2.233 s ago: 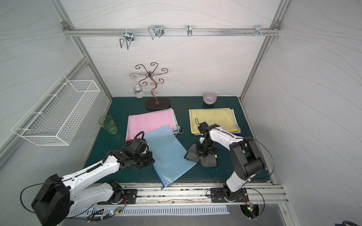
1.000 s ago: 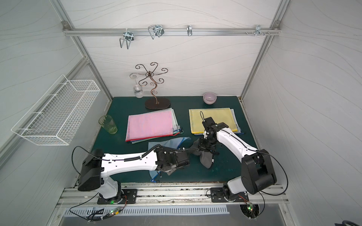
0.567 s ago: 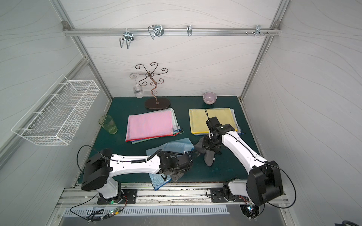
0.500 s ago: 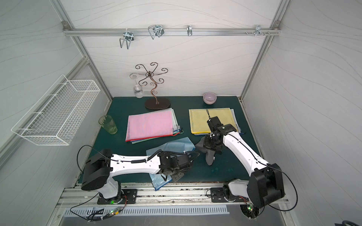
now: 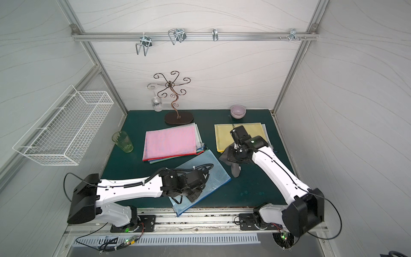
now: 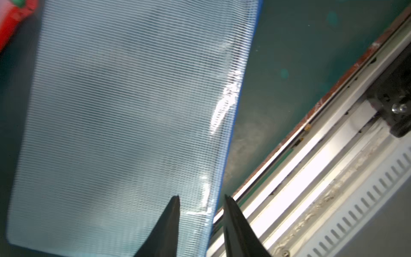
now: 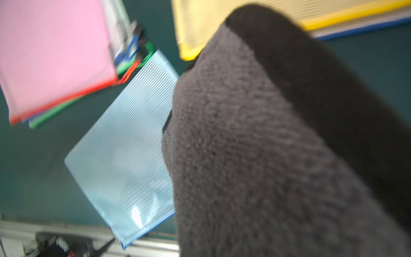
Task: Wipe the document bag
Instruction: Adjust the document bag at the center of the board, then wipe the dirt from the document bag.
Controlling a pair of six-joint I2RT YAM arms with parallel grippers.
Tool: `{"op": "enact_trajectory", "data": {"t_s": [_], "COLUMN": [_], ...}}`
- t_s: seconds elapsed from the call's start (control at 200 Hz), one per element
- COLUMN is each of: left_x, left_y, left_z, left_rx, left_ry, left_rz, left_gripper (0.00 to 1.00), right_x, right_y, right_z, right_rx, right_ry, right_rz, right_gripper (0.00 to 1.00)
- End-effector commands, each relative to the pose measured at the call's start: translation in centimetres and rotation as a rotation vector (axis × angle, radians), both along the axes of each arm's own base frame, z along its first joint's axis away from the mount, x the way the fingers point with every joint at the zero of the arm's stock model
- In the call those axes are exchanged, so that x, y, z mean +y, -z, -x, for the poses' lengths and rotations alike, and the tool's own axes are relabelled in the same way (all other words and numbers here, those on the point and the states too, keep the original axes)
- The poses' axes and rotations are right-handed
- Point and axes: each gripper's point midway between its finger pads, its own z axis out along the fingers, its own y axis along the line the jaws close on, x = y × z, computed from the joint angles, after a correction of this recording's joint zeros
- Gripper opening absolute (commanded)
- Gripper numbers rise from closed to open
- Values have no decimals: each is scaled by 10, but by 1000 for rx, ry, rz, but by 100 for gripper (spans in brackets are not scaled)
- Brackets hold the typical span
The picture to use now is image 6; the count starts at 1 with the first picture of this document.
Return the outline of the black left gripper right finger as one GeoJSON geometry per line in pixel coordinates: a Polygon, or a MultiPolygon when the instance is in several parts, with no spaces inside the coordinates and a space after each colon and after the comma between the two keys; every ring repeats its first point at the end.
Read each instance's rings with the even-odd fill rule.
{"type": "Polygon", "coordinates": [[[226,255],[228,257],[271,257],[232,197],[225,195],[223,209],[226,255]]]}

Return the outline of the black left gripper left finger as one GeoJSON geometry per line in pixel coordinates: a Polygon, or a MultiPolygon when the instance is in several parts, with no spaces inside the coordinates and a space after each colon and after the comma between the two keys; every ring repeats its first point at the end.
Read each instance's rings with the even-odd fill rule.
{"type": "Polygon", "coordinates": [[[176,257],[179,221],[180,198],[173,196],[134,257],[176,257]]]}

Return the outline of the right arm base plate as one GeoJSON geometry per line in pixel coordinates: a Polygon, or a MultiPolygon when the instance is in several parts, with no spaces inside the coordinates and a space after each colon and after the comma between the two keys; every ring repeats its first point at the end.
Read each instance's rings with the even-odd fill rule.
{"type": "Polygon", "coordinates": [[[401,138],[411,130],[411,46],[382,72],[366,96],[393,136],[401,138]]]}

